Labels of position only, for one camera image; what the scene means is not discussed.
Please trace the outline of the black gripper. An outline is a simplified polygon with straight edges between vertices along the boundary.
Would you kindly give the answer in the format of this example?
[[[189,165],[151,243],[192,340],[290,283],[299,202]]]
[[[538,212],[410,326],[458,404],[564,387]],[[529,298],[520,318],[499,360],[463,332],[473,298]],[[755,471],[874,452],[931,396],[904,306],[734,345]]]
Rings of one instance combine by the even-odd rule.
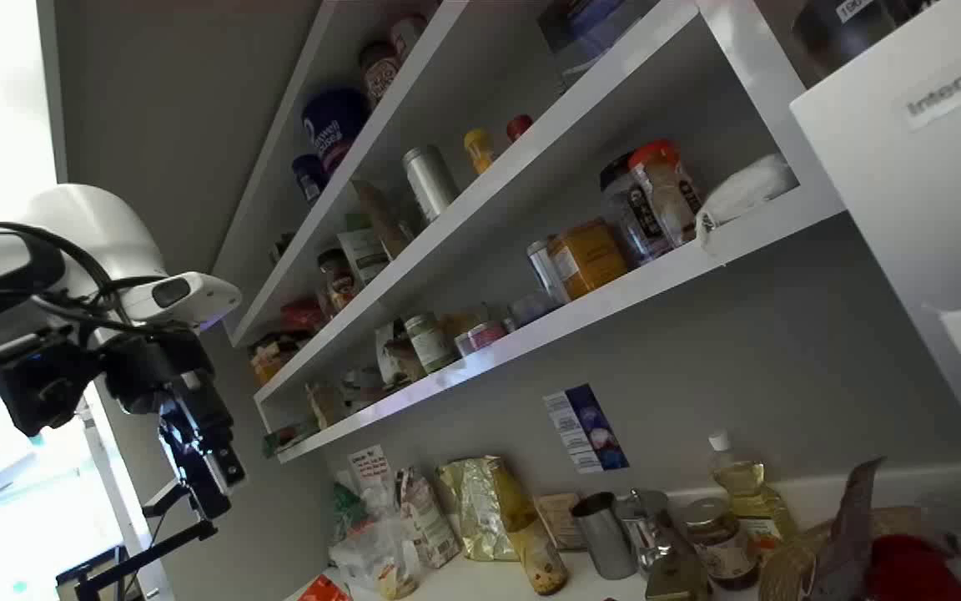
[[[215,387],[215,362],[189,326],[163,323],[112,337],[105,350],[108,390],[126,415],[155,415],[175,466],[151,510],[189,497],[200,518],[231,510],[231,487],[245,479],[235,452],[235,415]]]

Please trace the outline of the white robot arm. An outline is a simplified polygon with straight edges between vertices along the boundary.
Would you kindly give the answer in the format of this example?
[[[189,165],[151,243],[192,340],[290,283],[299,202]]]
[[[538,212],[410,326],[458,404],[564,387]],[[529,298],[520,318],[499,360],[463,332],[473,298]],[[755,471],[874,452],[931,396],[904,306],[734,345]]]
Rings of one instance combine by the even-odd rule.
[[[118,194],[40,191],[0,212],[0,399],[37,437],[99,382],[122,415],[156,417],[175,479],[147,510],[187,497],[200,518],[221,518],[245,466],[200,332],[237,302],[239,287],[222,277],[170,272]]]

